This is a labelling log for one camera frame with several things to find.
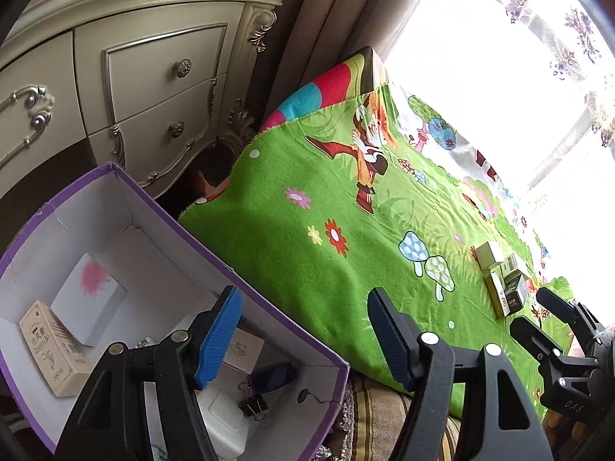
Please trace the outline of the black binder clip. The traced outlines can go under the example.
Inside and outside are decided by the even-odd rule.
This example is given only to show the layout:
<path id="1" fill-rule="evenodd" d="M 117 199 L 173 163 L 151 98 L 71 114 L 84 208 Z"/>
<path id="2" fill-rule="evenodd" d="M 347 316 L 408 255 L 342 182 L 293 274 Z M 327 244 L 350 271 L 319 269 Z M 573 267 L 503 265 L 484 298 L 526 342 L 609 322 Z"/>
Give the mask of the black binder clip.
<path id="1" fill-rule="evenodd" d="M 247 381 L 238 385 L 238 391 L 241 395 L 239 408 L 248 420 L 255 420 L 257 423 L 269 420 L 267 416 L 269 406 L 262 395 L 256 393 Z"/>

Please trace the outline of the black barcode product box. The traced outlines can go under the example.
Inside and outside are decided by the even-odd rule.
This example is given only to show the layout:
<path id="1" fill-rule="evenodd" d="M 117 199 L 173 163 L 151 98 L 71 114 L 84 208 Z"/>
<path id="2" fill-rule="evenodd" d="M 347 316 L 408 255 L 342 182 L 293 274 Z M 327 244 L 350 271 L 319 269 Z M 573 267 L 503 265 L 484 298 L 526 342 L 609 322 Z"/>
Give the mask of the black barcode product box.
<path id="1" fill-rule="evenodd" d="M 519 312 L 527 299 L 527 278 L 523 274 L 506 277 L 504 294 L 508 307 L 507 315 Z"/>

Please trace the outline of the white box with pink stain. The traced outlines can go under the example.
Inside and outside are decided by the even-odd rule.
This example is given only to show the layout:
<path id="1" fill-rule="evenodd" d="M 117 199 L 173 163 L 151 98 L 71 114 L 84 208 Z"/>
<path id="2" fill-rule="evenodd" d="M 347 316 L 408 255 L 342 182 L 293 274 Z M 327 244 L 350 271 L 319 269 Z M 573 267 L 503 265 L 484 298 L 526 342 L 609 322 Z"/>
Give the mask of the white box with pink stain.
<path id="1" fill-rule="evenodd" d="M 85 253 L 63 282 L 51 311 L 81 345 L 94 348 L 125 295 L 125 287 Z"/>

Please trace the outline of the beige illustrated carton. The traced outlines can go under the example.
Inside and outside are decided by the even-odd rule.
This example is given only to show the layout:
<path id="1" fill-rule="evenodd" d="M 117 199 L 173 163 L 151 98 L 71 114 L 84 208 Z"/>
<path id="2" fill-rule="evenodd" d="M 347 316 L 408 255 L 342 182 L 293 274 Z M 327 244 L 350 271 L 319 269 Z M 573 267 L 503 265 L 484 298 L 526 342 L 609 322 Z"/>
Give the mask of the beige illustrated carton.
<path id="1" fill-rule="evenodd" d="M 79 395 L 89 379 L 92 364 L 85 352 L 51 308 L 36 300 L 19 323 L 38 370 L 56 398 Z"/>

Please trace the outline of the white flat box in bin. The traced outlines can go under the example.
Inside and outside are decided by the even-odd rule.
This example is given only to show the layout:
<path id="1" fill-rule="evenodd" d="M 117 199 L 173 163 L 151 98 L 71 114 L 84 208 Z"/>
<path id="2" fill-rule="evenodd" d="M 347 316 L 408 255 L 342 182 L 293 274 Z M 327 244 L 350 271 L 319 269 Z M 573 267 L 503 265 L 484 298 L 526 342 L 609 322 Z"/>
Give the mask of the white flat box in bin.
<path id="1" fill-rule="evenodd" d="M 233 332 L 223 363 L 234 370 L 250 375 L 259 360 L 264 345 L 264 339 L 237 328 Z"/>

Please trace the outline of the striped beige sofa cushion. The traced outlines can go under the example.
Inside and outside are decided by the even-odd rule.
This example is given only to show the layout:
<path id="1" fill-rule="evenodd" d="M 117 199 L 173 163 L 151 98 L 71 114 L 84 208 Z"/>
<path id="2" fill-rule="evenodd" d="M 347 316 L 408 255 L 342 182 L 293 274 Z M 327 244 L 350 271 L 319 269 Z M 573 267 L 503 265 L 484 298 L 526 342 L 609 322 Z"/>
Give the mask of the striped beige sofa cushion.
<path id="1" fill-rule="evenodd" d="M 341 409 L 314 460 L 388 460 L 411 402 L 352 370 Z"/>

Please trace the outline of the white yellow label box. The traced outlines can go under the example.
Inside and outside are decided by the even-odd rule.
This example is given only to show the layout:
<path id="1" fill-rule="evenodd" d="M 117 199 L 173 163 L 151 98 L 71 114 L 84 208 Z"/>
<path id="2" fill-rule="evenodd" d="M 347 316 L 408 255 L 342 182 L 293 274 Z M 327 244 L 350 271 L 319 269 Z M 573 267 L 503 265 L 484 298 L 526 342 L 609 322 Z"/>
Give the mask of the white yellow label box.
<path id="1" fill-rule="evenodd" d="M 502 284 L 501 278 L 495 270 L 489 272 L 484 277 L 487 291 L 489 292 L 490 299 L 495 311 L 495 315 L 498 320 L 502 320 L 510 315 L 511 310 L 505 296 L 505 288 Z"/>

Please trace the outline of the silver white small box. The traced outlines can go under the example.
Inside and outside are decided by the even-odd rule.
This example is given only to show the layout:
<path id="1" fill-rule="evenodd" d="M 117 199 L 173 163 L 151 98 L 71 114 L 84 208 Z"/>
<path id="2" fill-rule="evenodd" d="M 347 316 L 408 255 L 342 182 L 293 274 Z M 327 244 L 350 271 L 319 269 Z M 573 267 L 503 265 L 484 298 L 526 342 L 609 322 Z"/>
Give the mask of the silver white small box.
<path id="1" fill-rule="evenodd" d="M 505 261 L 505 254 L 498 242 L 488 240 L 474 249 L 475 258 L 481 270 L 490 270 Z"/>

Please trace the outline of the purple cardboard storage box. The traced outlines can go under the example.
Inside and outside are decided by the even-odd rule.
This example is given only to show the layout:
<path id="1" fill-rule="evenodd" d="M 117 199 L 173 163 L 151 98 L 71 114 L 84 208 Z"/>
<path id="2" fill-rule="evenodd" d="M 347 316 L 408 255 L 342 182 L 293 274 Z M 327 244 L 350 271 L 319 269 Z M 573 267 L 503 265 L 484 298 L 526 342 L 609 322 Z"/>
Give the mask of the purple cardboard storage box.
<path id="1" fill-rule="evenodd" d="M 247 460 L 309 460 L 331 429 L 349 366 L 290 320 L 173 220 L 122 169 L 103 164 L 39 209 L 1 259 L 1 371 L 30 427 L 46 448 L 60 440 L 73 407 L 56 398 L 25 345 L 20 319 L 33 302 L 52 302 L 83 256 L 125 288 L 126 297 L 99 345 L 161 340 L 233 285 L 243 297 L 241 326 L 265 342 L 259 363 L 294 363 L 299 375 L 270 393 L 266 420 L 252 423 Z"/>

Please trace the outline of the green cartoon print blanket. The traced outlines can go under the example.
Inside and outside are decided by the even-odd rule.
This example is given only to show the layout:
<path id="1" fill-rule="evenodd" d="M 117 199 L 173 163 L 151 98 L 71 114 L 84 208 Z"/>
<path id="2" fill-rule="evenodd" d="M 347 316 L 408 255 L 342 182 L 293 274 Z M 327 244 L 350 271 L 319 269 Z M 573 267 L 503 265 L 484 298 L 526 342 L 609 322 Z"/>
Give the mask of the green cartoon print blanket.
<path id="1" fill-rule="evenodd" d="M 545 283 L 543 242 L 479 152 L 394 91 L 371 48 L 309 81 L 262 124 L 225 186 L 179 222 L 285 315 L 366 377 L 394 385 L 371 289 L 450 345 L 497 343 L 533 402 L 537 362 L 495 314 L 477 249 L 494 242 Z"/>

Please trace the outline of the cream ornate dresser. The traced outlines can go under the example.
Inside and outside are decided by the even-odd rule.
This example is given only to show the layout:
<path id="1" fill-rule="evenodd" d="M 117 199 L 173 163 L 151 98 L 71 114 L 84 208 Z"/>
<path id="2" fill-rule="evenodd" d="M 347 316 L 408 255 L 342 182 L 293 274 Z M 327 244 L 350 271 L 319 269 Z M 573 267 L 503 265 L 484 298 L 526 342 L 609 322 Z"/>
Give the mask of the cream ornate dresser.
<path id="1" fill-rule="evenodd" d="M 79 143 L 152 197 L 215 143 L 254 135 L 244 101 L 287 0 L 13 0 L 1 15 L 1 188 Z"/>

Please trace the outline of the white lace sheer curtain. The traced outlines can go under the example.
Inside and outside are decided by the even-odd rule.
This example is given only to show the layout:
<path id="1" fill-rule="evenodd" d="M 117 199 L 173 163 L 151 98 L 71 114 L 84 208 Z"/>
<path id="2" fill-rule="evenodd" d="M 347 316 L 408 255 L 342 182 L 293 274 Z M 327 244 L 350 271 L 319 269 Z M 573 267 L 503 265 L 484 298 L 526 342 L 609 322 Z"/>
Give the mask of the white lace sheer curtain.
<path id="1" fill-rule="evenodd" d="M 614 58 L 577 0 L 429 0 L 430 93 L 514 195 L 613 117 Z"/>

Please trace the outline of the pink curtain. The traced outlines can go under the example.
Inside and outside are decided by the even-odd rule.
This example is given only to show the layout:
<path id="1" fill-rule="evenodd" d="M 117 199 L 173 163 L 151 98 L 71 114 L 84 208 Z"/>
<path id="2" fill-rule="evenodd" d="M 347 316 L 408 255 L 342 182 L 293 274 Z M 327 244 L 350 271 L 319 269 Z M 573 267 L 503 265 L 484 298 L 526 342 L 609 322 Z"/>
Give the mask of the pink curtain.
<path id="1" fill-rule="evenodd" d="M 288 0 L 266 33 L 248 108 L 262 121 L 312 79 L 369 46 L 386 57 L 420 0 Z"/>

